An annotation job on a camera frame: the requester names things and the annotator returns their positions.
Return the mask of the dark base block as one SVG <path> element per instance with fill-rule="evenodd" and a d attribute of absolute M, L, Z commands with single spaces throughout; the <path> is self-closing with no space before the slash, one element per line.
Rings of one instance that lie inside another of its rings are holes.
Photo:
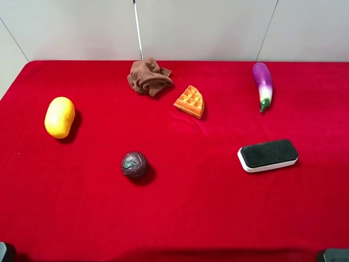
<path fill-rule="evenodd" d="M 0 242 L 0 262 L 13 262 L 16 250 L 13 245 Z"/>
<path fill-rule="evenodd" d="M 349 262 L 348 248 L 327 248 L 318 252 L 317 262 Z"/>

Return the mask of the dark purple wrinkled ball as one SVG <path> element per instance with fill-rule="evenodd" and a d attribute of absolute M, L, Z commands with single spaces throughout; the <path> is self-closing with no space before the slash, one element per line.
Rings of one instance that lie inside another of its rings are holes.
<path fill-rule="evenodd" d="M 144 177 L 148 170 L 148 160 L 140 152 L 134 151 L 127 153 L 121 162 L 121 171 L 129 179 L 138 179 Z"/>

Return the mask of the dark base block right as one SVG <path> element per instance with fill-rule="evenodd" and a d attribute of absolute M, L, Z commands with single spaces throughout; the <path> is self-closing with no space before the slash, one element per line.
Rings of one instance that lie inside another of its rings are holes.
<path fill-rule="evenodd" d="M 327 248 L 318 252 L 317 262 L 349 262 L 348 248 Z"/>

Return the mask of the yellow mango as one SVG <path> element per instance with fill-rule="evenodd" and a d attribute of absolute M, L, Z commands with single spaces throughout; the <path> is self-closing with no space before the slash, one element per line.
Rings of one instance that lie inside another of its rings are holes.
<path fill-rule="evenodd" d="M 75 118 L 75 107 L 67 97 L 56 97 L 47 108 L 44 119 L 46 131 L 56 139 L 64 139 Z"/>

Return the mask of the orange waffle piece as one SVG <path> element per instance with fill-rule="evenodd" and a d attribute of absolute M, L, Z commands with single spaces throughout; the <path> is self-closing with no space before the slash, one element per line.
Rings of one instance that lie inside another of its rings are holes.
<path fill-rule="evenodd" d="M 173 105 L 187 114 L 200 119 L 204 112 L 205 103 L 198 89 L 189 85 Z"/>

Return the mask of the dark base block left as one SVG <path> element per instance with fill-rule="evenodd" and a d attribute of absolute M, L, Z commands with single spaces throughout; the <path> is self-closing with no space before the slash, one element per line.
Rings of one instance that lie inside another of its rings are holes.
<path fill-rule="evenodd" d="M 0 242 L 0 262 L 13 262 L 16 250 L 13 245 Z"/>

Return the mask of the white vertical pole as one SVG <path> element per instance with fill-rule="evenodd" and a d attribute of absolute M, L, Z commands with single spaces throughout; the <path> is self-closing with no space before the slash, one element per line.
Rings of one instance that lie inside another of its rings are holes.
<path fill-rule="evenodd" d="M 143 58 L 143 50 L 142 50 L 142 43 L 141 43 L 140 25 L 139 25 L 137 5 L 136 5 L 135 0 L 133 0 L 133 8 L 134 8 L 135 23 L 136 23 L 137 39 L 138 39 L 138 44 L 139 44 L 140 60 L 143 61 L 144 58 Z"/>

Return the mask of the red table cloth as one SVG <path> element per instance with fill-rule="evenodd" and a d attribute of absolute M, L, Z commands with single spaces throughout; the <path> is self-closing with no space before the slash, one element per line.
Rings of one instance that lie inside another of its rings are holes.
<path fill-rule="evenodd" d="M 348 247 L 348 64 L 268 63 L 260 113 L 250 62 L 162 61 L 142 96 L 130 61 L 34 61 L 1 99 L 1 240 L 19 261 L 314 261 Z M 192 85 L 200 119 L 173 104 Z M 68 136 L 44 119 L 75 107 Z M 288 139 L 295 164 L 246 172 L 243 146 Z M 129 179 L 129 152 L 148 160 Z"/>

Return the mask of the black and white eraser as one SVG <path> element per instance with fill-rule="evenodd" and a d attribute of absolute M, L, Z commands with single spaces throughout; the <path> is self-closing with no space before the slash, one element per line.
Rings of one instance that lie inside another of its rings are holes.
<path fill-rule="evenodd" d="M 243 146 L 237 156 L 246 172 L 262 172 L 293 165 L 299 154 L 290 140 L 281 139 Z"/>

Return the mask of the purple eggplant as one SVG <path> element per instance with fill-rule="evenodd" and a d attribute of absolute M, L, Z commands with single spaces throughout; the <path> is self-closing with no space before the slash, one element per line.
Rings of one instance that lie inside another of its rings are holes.
<path fill-rule="evenodd" d="M 252 67 L 252 77 L 258 88 L 260 98 L 260 112 L 263 113 L 270 106 L 273 95 L 272 77 L 268 67 L 257 62 Z"/>

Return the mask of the brown crumpled cloth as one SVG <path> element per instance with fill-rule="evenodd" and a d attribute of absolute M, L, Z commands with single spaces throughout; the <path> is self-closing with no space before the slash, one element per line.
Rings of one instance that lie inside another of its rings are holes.
<path fill-rule="evenodd" d="M 173 85 L 171 73 L 171 70 L 159 67 L 155 59 L 149 58 L 132 64 L 127 81 L 135 92 L 154 97 L 165 87 Z"/>

